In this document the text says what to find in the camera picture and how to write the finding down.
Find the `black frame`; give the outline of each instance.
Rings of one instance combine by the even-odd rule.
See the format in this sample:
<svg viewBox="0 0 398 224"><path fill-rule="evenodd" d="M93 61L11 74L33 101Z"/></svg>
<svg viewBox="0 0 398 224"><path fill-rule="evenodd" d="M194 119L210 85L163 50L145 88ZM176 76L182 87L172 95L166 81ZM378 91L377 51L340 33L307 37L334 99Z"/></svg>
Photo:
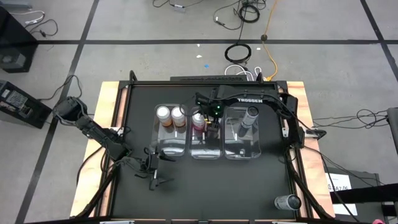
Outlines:
<svg viewBox="0 0 398 224"><path fill-rule="evenodd" d="M209 85L232 85L232 86L259 86L259 85L264 85L264 86L270 86L272 85L276 91L278 91L279 89L282 89L282 91L284 93L288 93L288 88L287 88L287 82L286 81L277 81L277 82L264 82L264 83L258 83L258 82L247 82L247 81L243 81L243 82L221 82L221 81L208 81L208 82L203 82L203 81L182 81L182 82L171 82L171 81L137 81L135 80L135 78L132 78L129 81L120 81L119 82L119 87L118 87L118 94L116 95L116 103L115 103L115 108L113 111L113 118L112 118L112 126L116 125L116 121L117 121L117 114L119 113L119 106L120 106L120 101L121 101L121 97L122 97L122 91L123 89L127 88L127 95L126 95L126 104L124 105L124 111L123 111L123 120L122 120L122 126L124 126L126 124L126 113L128 111L129 108L129 102L130 102L130 97L131 97L131 92L132 92L132 88L133 86L187 86L187 85L195 85L195 86L209 86ZM300 177L303 179L304 184L307 186L307 181L305 180L305 172L304 172L304 167L303 167L303 163L302 163L302 156L299 150L295 151L296 154L296 161L297 161L297 171L300 175ZM285 160L291 160L291 156L290 153L287 153L285 155ZM106 155L105 158L105 163L106 166L109 165L109 157ZM292 181L292 178L289 176L289 172L287 171L287 163L285 163L286 166L286 172L288 173L288 177L289 177L289 189L291 191L292 194L296 194L297 193L297 189L296 189L296 185L295 182ZM105 173L102 173L101 176L101 182L100 185L103 183L103 181L105 180L106 175ZM109 201L108 201L108 206L106 208L106 215L111 217L112 216L112 212L113 212L113 205L114 205L114 193L117 189L117 179L118 179L118 175L116 175L116 177L113 179L113 181L111 182L111 189L110 189L110 195L109 195ZM305 205L306 211L307 211L307 217L309 218L313 218L313 213L312 213L312 208L308 202L308 200L306 198L304 198L304 202L303 204ZM99 200L96 208L95 208L95 216L99 216L100 211L101 211L101 205L102 205L102 198ZM300 214L300 210L297 210L294 212L294 216L295 219L297 220L297 218L301 217Z"/></svg>

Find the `gray floor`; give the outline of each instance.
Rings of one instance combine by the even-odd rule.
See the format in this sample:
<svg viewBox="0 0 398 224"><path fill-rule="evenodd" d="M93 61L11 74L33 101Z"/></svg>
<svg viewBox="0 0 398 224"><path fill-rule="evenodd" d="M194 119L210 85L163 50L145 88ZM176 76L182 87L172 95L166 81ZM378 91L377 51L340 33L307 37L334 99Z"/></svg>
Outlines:
<svg viewBox="0 0 398 224"><path fill-rule="evenodd" d="M196 0L179 0L189 4ZM172 7L152 7L148 0L100 0L88 33L89 40L236 39L239 31L225 30L213 22L215 9L231 0L204 0L185 14ZM394 0L367 0L385 39L398 39ZM55 19L59 33L49 39L78 40L93 0L32 1L34 10ZM261 11L260 21L245 24L243 39L258 39L264 32L273 1ZM31 16L16 16L20 22ZM239 19L232 9L218 13L219 20L234 27ZM51 32L51 24L43 30ZM359 0L283 0L278 3L269 28L270 39L371 39L376 35ZM7 74L8 80L38 98L50 97L70 69L76 45L40 45L29 73ZM93 113L103 81L128 79L134 70L140 80L168 80L181 75L222 75L229 65L226 44L85 45L75 75L83 85L82 100ZM261 45L252 44L250 70L274 67ZM398 57L398 45L388 46ZM385 110L398 105L398 82L379 44L375 45L269 45L278 63L276 80L304 81L314 118L354 115L357 110ZM236 49L235 57L243 55ZM69 95L77 95L76 81ZM59 95L46 104L53 106ZM0 121L0 219L14 223L43 146L49 125L36 130ZM347 169L380 174L385 183L398 182L398 157L388 126L372 129L325 128L321 151ZM75 177L87 140L75 128L58 126L26 222L68 218L75 193Z"/></svg>

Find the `concrete floor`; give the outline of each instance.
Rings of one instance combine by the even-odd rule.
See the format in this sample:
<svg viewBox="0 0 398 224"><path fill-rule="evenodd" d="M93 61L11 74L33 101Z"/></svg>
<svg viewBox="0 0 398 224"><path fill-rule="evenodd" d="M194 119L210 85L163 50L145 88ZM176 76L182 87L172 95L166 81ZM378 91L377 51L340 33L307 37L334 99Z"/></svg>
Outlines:
<svg viewBox="0 0 398 224"><path fill-rule="evenodd" d="M179 0L190 4L196 0ZM88 40L237 39L239 31L215 24L215 9L234 0L205 0L187 8L185 14L172 7L152 7L148 0L99 0ZM34 10L55 19L59 33L53 40L80 40L94 0L35 0ZM398 39L395 0L367 0L385 39ZM264 32L273 1L261 11L257 23L245 24L242 39L258 39ZM16 16L21 22L33 19ZM227 26L239 19L231 8L218 13ZM51 32L47 24L43 30ZM36 38L44 39L40 34ZM277 5L269 28L270 39L377 40L359 0L283 0ZM75 75L83 85L82 100L93 113L101 82L128 79L134 70L139 80L168 80L182 75L222 75L229 65L227 44L85 45ZM261 45L252 44L248 68L274 67ZM77 45L40 45L29 73L8 74L8 80L37 98L52 95L68 72ZM398 45L388 45L398 57ZM313 118L355 115L357 110L386 110L398 105L398 82L380 44L319 45L272 44L269 50L279 66L275 80L304 81ZM231 52L237 58L240 50ZM76 81L69 95L78 94ZM45 102L53 106L57 100ZM0 121L0 219L14 223L20 210L49 124L37 130ZM325 128L321 152L347 169L378 173L385 183L398 182L398 157L388 126L372 129ZM75 194L75 177L83 160L87 140L77 129L57 126L25 222L68 218Z"/></svg>

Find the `paper sheet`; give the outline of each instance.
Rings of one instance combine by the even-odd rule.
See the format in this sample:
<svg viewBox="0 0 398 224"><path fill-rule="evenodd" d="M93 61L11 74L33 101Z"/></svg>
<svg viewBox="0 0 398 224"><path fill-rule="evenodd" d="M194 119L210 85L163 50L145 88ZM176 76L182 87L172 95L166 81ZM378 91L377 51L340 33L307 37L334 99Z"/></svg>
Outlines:
<svg viewBox="0 0 398 224"><path fill-rule="evenodd" d="M330 174L330 177L333 181L333 185L335 186L336 191L351 189L351 183L349 182L348 175ZM331 186L328 174L326 174L326 180L328 181L329 192L332 192L333 187ZM355 204L346 204L346 205L353 215L358 215ZM347 209L342 204L333 205L333 209L335 210L336 214L349 215Z"/></svg>

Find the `clear plastic container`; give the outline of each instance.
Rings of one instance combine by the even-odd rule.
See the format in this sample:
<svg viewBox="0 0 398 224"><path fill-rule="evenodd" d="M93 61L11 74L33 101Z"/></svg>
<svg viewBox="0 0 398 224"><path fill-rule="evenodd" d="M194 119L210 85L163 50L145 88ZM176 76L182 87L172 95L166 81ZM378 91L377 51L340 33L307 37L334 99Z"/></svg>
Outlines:
<svg viewBox="0 0 398 224"><path fill-rule="evenodd" d="M248 108L230 107L224 113L224 151L228 159L253 159L261 155L258 119L242 125Z"/></svg>
<svg viewBox="0 0 398 224"><path fill-rule="evenodd" d="M161 119L166 122L160 122L157 112L158 109L162 106L165 106L169 109L169 114L162 114ZM155 148L158 148L158 151L164 151L164 153L168 156L182 156L184 155L186 148L186 138L187 138L187 118L185 118L185 125L176 126L174 122L168 125L168 119L166 116L170 115L172 110L179 105L157 105L155 107L155 118L154 118L154 128L152 131L152 141L150 144L150 149L155 151ZM182 106L183 113L187 111L186 107Z"/></svg>
<svg viewBox="0 0 398 224"><path fill-rule="evenodd" d="M190 114L195 113L198 110L199 108L195 107L194 109L192 109ZM191 156L194 159L220 158L223 155L221 130L219 129L217 133L207 132L206 124L202 126L202 123L197 120L198 117L201 117L203 119L203 116L200 114L191 117L192 120L190 126L189 140L189 150Z"/></svg>

